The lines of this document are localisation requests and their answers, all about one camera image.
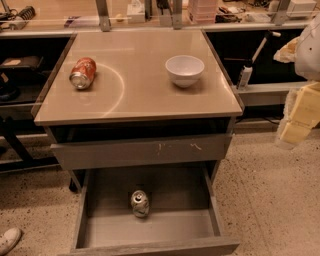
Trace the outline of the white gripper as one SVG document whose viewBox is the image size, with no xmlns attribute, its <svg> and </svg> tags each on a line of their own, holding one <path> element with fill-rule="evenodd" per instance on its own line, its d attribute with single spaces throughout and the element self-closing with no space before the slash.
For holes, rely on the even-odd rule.
<svg viewBox="0 0 320 256">
<path fill-rule="evenodd" d="M 298 37 L 277 50 L 273 59 L 281 63 L 296 60 Z M 278 147 L 300 144 L 320 122 L 320 82 L 311 82 L 300 89 L 290 89 L 285 100 L 283 118 L 276 133 Z"/>
</svg>

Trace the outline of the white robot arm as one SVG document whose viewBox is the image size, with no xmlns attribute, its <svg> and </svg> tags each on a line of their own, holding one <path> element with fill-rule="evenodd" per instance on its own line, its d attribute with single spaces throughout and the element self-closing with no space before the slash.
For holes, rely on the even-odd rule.
<svg viewBox="0 0 320 256">
<path fill-rule="evenodd" d="M 273 59 L 293 62 L 295 73 L 308 81 L 300 89 L 289 90 L 284 117 L 277 130 L 276 144 L 291 150 L 320 123 L 320 14 L 298 37 L 278 50 Z"/>
</svg>

